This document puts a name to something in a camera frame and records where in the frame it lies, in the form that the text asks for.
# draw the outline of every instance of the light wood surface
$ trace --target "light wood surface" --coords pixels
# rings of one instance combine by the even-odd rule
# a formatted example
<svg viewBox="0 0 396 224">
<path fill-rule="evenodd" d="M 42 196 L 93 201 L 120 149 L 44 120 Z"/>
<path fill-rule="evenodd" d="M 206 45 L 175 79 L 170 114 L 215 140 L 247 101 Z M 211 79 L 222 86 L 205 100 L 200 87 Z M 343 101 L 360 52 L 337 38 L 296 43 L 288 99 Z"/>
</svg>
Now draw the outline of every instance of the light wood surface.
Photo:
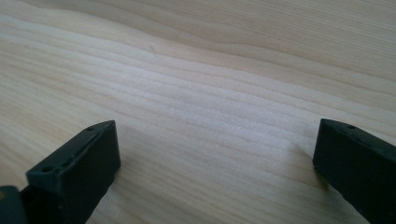
<svg viewBox="0 0 396 224">
<path fill-rule="evenodd" d="M 312 168 L 321 118 L 396 145 L 391 0 L 1 0 L 0 185 L 94 123 L 88 223 L 367 223 Z"/>
</svg>

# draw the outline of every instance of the wooden table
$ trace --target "wooden table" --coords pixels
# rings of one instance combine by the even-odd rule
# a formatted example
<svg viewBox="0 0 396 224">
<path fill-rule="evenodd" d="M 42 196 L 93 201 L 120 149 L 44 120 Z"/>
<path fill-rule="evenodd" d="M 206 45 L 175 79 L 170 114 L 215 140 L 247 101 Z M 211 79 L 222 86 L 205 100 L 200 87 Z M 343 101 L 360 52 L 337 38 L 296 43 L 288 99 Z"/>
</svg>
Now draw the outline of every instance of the wooden table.
<svg viewBox="0 0 396 224">
<path fill-rule="evenodd" d="M 396 145 L 391 0 L 1 0 L 0 185 L 94 123 L 88 223 L 367 223 L 312 167 L 321 118 Z"/>
</svg>

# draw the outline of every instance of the black plastic part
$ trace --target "black plastic part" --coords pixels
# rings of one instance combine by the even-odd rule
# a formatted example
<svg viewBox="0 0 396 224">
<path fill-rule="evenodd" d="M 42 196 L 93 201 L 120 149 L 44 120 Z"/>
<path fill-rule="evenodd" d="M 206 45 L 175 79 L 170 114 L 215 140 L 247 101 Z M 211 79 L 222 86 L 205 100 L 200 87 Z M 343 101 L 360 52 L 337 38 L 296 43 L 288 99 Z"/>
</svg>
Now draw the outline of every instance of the black plastic part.
<svg viewBox="0 0 396 224">
<path fill-rule="evenodd" d="M 372 224 L 396 224 L 396 147 L 349 124 L 322 119 L 315 169 Z"/>
<path fill-rule="evenodd" d="M 15 211 L 29 224 L 83 224 L 119 168 L 115 121 L 93 125 L 27 172 L 29 186 L 13 202 L 24 209 Z"/>
<path fill-rule="evenodd" d="M 13 186 L 0 187 L 0 223 L 27 224 L 20 192 Z"/>
</svg>

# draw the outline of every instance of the screw hole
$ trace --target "screw hole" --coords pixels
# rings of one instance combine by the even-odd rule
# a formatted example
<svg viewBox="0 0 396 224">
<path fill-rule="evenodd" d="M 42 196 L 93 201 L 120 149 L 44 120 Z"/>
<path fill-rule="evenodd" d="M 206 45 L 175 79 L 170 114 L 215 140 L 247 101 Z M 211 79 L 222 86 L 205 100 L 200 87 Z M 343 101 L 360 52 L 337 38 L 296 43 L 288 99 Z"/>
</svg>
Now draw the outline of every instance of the screw hole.
<svg viewBox="0 0 396 224">
<path fill-rule="evenodd" d="M 51 172 L 53 170 L 53 168 L 54 168 L 53 166 L 46 166 L 43 169 L 41 169 L 41 171 L 44 173 L 48 173 L 48 172 Z"/>
</svg>

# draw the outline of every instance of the wood grain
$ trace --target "wood grain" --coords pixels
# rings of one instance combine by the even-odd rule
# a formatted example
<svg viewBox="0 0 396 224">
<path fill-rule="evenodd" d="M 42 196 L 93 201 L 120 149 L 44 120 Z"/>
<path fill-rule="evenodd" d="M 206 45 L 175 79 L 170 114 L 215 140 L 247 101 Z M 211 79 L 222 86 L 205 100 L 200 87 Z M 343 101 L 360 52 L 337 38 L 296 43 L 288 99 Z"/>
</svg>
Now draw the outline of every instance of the wood grain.
<svg viewBox="0 0 396 224">
<path fill-rule="evenodd" d="M 312 168 L 321 118 L 396 145 L 387 0 L 0 1 L 0 185 L 117 122 L 88 223 L 367 223 Z"/>
</svg>

